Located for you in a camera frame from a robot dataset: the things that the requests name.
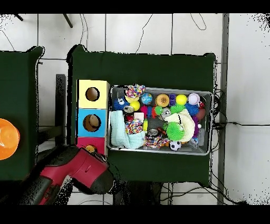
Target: purple toy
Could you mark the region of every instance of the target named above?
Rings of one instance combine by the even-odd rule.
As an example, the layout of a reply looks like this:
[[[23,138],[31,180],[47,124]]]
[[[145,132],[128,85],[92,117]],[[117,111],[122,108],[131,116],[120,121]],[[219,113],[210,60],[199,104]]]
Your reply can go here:
[[[193,121],[195,123],[195,130],[194,130],[193,138],[197,138],[198,134],[199,134],[199,127],[198,127],[199,120],[198,120],[198,118],[196,116],[193,116],[192,119],[193,119]]]
[[[176,104],[176,94],[169,94],[170,103],[169,106],[174,106]]]

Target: dark green cloth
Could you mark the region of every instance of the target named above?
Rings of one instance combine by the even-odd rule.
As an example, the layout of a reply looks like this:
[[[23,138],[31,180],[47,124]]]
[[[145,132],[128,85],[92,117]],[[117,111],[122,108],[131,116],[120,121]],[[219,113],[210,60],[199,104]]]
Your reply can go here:
[[[37,147],[36,64],[44,49],[0,52],[0,118],[11,122],[21,139],[16,152],[0,161],[0,180],[23,180],[35,162]]]
[[[215,55],[148,55],[86,52],[81,45],[69,52],[72,76],[72,143],[75,141],[76,80],[106,80],[110,85],[138,83],[147,87],[213,92]],[[109,151],[111,170],[129,181],[201,182],[208,185],[209,155],[173,155]]]

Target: red ball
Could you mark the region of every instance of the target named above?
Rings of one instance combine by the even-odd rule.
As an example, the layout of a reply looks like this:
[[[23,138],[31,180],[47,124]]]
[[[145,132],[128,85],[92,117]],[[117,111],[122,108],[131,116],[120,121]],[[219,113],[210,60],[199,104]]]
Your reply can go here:
[[[199,112],[196,114],[198,120],[202,120],[205,117],[205,109],[199,109]]]

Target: blue box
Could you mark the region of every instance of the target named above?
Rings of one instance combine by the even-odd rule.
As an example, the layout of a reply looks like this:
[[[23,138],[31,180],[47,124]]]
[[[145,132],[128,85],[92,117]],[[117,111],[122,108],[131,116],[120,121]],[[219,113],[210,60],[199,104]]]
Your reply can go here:
[[[83,120],[87,115],[96,115],[101,121],[100,127],[95,132],[90,132],[83,127]],[[106,109],[82,109],[78,114],[78,137],[105,137],[107,135],[107,110]]]

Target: hole in box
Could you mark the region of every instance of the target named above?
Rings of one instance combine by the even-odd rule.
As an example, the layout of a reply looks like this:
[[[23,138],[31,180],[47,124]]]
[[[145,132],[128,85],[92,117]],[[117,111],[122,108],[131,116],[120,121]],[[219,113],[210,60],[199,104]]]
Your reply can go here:
[[[101,126],[101,120],[96,114],[87,115],[83,120],[83,127],[88,132],[96,132]]]
[[[96,87],[90,87],[85,92],[85,97],[89,101],[97,101],[99,99],[99,90]]]

